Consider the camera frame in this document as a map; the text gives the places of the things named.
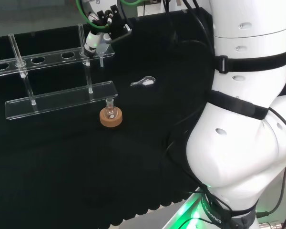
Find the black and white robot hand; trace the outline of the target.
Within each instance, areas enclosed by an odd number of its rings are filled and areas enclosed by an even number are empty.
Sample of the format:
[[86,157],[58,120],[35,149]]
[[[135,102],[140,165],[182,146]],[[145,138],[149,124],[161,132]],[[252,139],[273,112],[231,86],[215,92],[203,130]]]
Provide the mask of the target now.
[[90,31],[85,38],[83,51],[86,56],[93,57],[101,48],[101,44],[111,44],[130,35],[131,24],[118,8],[116,0],[91,0],[91,9],[86,13]]

